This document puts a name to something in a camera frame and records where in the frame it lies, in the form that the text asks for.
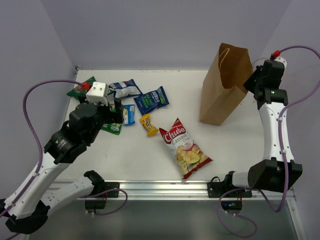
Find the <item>dark green snack packet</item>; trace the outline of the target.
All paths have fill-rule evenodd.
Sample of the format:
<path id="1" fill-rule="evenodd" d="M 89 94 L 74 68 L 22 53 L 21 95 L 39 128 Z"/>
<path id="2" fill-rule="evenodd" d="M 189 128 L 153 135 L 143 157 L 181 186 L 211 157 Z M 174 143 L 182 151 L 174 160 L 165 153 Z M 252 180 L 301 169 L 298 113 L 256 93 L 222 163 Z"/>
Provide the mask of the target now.
<path id="1" fill-rule="evenodd" d="M 66 93 L 66 95 L 75 99 L 78 99 L 79 96 L 85 96 L 95 81 L 95 77 L 92 76 L 86 81 L 82 82 L 85 85 L 85 87 L 77 85 L 75 88 Z"/>

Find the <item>blue white snack packet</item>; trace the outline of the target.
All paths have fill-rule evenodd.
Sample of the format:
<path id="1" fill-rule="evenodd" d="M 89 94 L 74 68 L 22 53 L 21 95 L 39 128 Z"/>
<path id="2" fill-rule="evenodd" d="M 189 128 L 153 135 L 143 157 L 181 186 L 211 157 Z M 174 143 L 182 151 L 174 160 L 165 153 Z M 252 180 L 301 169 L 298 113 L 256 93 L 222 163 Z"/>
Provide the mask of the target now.
<path id="1" fill-rule="evenodd" d="M 135 105 L 126 104 L 123 106 L 123 125 L 131 126 L 135 124 Z"/>

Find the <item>yellow m&m packet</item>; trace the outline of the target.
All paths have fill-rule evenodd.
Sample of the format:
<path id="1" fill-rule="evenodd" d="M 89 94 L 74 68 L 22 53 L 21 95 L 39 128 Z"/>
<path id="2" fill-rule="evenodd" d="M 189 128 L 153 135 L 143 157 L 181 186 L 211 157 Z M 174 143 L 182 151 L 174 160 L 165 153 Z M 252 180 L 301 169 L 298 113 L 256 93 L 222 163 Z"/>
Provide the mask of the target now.
<path id="1" fill-rule="evenodd" d="M 141 125 L 144 127 L 144 129 L 147 131 L 147 136 L 148 137 L 152 137 L 154 136 L 159 129 L 157 127 L 155 127 L 152 123 L 151 123 L 151 115 L 149 113 L 143 115 L 140 119 L 139 122 L 141 123 Z"/>

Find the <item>blue silver crisps bag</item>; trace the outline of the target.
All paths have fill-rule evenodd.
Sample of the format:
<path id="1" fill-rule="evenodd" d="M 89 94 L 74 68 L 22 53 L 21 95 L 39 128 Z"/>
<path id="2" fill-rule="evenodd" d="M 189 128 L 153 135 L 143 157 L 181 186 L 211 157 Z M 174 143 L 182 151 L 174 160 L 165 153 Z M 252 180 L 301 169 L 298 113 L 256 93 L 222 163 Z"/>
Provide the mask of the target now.
<path id="1" fill-rule="evenodd" d="M 109 87 L 114 90 L 114 97 L 119 99 L 136 97 L 143 94 L 133 79 L 114 82 Z"/>

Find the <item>dark blue crisps bag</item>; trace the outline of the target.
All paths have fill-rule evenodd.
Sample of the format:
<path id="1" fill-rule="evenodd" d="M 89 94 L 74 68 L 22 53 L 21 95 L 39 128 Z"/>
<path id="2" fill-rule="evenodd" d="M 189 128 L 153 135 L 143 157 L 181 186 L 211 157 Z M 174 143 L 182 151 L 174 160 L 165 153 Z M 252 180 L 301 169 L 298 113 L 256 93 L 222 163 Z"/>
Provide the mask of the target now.
<path id="1" fill-rule="evenodd" d="M 163 86 L 135 97 L 134 101 L 141 115 L 146 115 L 155 109 L 159 109 L 170 104 Z"/>

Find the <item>brown paper bag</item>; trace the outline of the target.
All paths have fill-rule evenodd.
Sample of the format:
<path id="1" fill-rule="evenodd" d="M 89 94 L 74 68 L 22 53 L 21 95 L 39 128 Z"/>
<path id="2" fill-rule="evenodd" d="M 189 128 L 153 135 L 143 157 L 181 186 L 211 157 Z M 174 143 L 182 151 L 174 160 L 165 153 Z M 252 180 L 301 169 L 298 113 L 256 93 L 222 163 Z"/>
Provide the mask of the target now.
<path id="1" fill-rule="evenodd" d="M 249 50 L 221 43 L 203 80 L 199 121 L 220 126 L 246 97 L 252 75 Z"/>

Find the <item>red snack bag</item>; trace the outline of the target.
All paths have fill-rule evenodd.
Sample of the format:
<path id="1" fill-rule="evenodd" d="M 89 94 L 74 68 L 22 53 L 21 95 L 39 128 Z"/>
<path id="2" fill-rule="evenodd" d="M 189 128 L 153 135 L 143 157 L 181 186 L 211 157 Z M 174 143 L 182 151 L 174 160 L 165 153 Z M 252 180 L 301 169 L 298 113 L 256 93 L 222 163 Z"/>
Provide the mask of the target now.
<path id="1" fill-rule="evenodd" d="M 179 166 L 184 180 L 213 161 L 201 150 L 178 118 L 170 130 L 160 128 L 159 132 Z"/>

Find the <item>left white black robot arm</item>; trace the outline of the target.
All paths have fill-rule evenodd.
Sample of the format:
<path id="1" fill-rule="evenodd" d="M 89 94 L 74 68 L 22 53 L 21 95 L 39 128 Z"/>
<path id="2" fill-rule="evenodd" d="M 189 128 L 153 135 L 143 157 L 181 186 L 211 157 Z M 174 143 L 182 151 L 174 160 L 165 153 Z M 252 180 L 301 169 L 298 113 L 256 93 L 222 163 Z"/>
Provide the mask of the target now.
<path id="1" fill-rule="evenodd" d="M 115 107 L 82 100 L 70 112 L 69 119 L 55 132 L 44 147 L 41 160 L 21 186 L 0 201 L 0 215 L 7 217 L 6 226 L 15 234 L 30 235 L 39 230 L 58 209 L 78 198 L 107 198 L 110 192 L 104 179 L 94 170 L 59 190 L 48 192 L 56 178 L 95 141 L 104 124 L 122 123 L 123 105 Z"/>

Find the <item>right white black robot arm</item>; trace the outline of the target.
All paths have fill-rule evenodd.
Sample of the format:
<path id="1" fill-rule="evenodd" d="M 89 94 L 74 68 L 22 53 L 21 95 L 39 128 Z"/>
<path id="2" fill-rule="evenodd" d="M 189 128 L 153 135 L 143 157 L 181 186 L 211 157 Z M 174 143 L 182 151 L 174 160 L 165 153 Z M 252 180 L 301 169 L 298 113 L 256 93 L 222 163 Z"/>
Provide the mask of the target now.
<path id="1" fill-rule="evenodd" d="M 244 83 L 253 93 L 263 126 L 264 151 L 262 161 L 246 172 L 230 171 L 225 176 L 223 192 L 235 196 L 241 188 L 282 193 L 289 190 L 303 173 L 295 162 L 287 128 L 287 91 L 280 89 L 287 66 L 282 57 L 267 59 Z"/>

